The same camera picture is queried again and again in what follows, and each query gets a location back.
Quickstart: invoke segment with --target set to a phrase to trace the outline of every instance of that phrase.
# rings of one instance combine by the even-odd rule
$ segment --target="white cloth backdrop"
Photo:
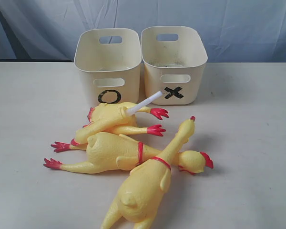
[[[286,62],[286,0],[0,0],[33,59],[74,59],[94,28],[196,29],[210,62]]]

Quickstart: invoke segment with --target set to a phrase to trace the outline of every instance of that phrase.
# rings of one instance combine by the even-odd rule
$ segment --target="letter x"
[[[176,96],[177,98],[181,99],[184,97],[184,95],[180,94],[179,91],[182,90],[182,87],[176,87],[175,89],[170,89],[169,87],[165,87],[165,89],[169,94],[165,97],[165,99],[169,99],[173,95]]]

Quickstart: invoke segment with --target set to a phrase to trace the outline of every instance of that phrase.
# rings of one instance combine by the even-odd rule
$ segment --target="white table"
[[[165,136],[135,138],[164,148],[195,115],[184,149],[207,152],[215,168],[196,176],[174,168],[152,229],[286,229],[286,63],[209,63],[196,101],[165,108],[163,121],[138,115],[141,126],[162,124]],[[86,160],[50,144],[69,142],[88,111],[73,63],[0,62],[0,229],[100,228],[128,172],[42,165]]]

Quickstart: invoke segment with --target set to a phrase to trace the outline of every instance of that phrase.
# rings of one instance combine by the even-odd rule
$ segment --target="rubber chicken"
[[[97,133],[95,131],[95,124],[97,122],[105,122],[108,118],[112,116],[113,113],[117,112],[121,107],[134,107],[136,104],[125,102],[120,104],[99,104],[97,107],[91,108],[88,113],[89,124],[84,125],[82,129],[76,131],[75,138],[71,141],[71,145],[79,146],[81,144],[86,144],[89,136]],[[138,112],[147,112],[153,114],[158,119],[162,120],[162,116],[168,118],[168,111],[162,108],[149,108],[147,106],[142,107]],[[124,135],[137,135],[137,134],[152,134],[156,136],[163,136],[161,132],[165,132],[161,128],[161,125],[153,125],[150,127],[138,127],[135,115],[129,117],[127,123],[116,123],[105,129],[105,132],[112,134],[124,134]]]
[[[107,132],[99,132],[88,137],[88,144],[72,146],[70,144],[55,142],[51,145],[55,152],[68,149],[86,150],[87,161],[66,165],[54,159],[45,159],[44,166],[53,169],[65,170],[75,173],[101,173],[107,170],[131,170],[144,161],[157,156],[160,150],[152,148],[125,135],[114,135]],[[213,163],[204,152],[184,151],[175,155],[173,165],[180,171],[191,174],[201,173],[204,166],[213,168]]]
[[[120,218],[134,222],[134,229],[149,229],[156,217],[164,193],[171,182],[171,167],[175,155],[194,133],[191,117],[179,126],[174,139],[157,156],[134,168],[122,183],[102,222],[109,229]]]

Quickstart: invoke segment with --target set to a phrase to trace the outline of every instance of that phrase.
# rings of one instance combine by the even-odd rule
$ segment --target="white plastic tube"
[[[139,104],[137,104],[134,107],[128,108],[126,110],[126,115],[127,116],[131,116],[134,113],[136,113],[138,110],[140,110],[142,107],[147,106],[148,104],[150,104],[152,101],[160,98],[163,95],[163,93],[161,91],[158,91],[157,93],[153,94],[152,96],[148,97],[147,99],[143,100],[142,102],[140,102]]]

